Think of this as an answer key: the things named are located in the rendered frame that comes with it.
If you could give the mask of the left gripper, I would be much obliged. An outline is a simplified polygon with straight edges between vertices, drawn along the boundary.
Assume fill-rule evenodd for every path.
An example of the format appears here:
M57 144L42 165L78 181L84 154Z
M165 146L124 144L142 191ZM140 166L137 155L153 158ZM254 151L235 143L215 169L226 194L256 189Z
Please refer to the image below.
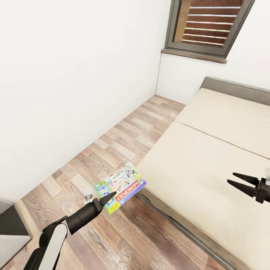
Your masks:
M116 194L117 192L112 192L99 200L97 198L93 199L92 202L85 205L81 209L77 211L79 219L81 221L82 226L84 227L86 224L91 222L95 217L97 217L101 211L103 206Z

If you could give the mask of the board game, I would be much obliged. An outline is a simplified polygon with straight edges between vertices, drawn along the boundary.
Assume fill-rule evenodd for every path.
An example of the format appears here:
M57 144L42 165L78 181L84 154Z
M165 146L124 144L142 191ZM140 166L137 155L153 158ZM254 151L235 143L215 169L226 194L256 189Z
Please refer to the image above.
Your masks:
M104 205L111 215L146 184L146 181L130 161L94 187L101 198L112 192L117 192Z

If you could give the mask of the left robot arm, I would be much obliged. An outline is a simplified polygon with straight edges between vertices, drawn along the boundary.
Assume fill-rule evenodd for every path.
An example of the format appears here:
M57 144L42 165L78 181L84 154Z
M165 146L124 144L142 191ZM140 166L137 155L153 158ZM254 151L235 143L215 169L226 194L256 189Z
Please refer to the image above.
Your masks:
M55 270L68 228L73 235L91 222L116 193L112 192L98 200L97 198L92 199L93 189L86 189L84 192L85 206L71 216L64 216L43 229L39 238L39 248L33 251L23 270ZM62 223L64 220L66 220L67 226Z

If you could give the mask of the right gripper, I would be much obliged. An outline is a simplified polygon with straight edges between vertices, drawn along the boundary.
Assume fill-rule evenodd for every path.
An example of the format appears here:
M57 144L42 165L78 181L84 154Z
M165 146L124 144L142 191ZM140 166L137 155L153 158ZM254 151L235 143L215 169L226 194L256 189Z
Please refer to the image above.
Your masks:
M234 176L249 182L255 187L250 187L245 184L241 184L232 180L227 180L229 184L237 188L238 190L241 190L245 194L249 195L250 197L256 197L256 201L263 204L264 201L267 201L270 203L270 186L266 185L266 180L265 178L262 178L261 181L258 180L256 177L252 177L249 175L244 175L244 174L239 174L234 172Z

